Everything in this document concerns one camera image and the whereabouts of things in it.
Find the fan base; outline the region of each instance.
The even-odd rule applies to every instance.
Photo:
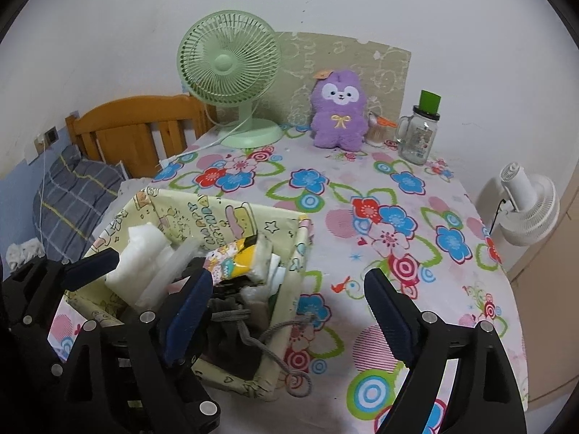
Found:
[[[231,128],[222,128],[219,131],[219,138],[225,137],[233,127],[235,125]],[[241,129],[241,132],[236,132],[224,138],[221,145],[234,149],[254,149],[276,143],[284,135],[280,126],[269,119],[253,118],[251,119],[251,127],[248,130],[244,131],[243,127]]]

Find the wooden bed frame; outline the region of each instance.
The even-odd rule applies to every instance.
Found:
[[[215,106],[208,105],[207,111],[211,118],[216,118]],[[169,158],[187,146],[183,120],[193,121],[196,138],[213,127],[205,104],[190,95],[117,99],[91,109],[80,118],[75,115],[66,118],[71,142],[84,155],[109,164],[122,161],[134,178],[154,178],[160,169],[151,124],[158,124]]]

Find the fabric storage box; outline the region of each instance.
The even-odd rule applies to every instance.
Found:
[[[193,236],[199,238],[207,250],[257,232],[265,234],[273,243],[273,252],[281,256],[281,265],[287,269],[270,326],[294,318],[313,236],[312,222],[307,215],[225,198],[148,187],[137,193],[116,215],[86,256],[107,247],[121,252],[128,243],[128,228],[147,222],[158,226],[174,244]],[[105,286],[103,278],[76,292],[68,292],[66,299],[82,316],[95,319],[102,326],[122,324],[118,317],[126,304]],[[290,327],[279,330],[267,345],[282,359],[288,347],[290,330]],[[202,360],[193,365],[193,371],[211,386],[264,400],[275,398],[280,375],[279,366],[267,356],[262,356],[253,380],[242,380]]]

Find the white fan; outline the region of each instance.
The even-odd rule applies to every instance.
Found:
[[[519,163],[501,171],[501,184],[514,210],[503,210],[498,220],[503,236],[515,246],[529,246],[545,238],[559,217],[559,197],[546,176],[525,174]]]

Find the gray checkered blanket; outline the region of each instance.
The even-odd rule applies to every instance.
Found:
[[[49,259],[75,262],[85,255],[122,181],[120,167],[82,158],[76,145],[64,149],[34,197],[34,226]]]

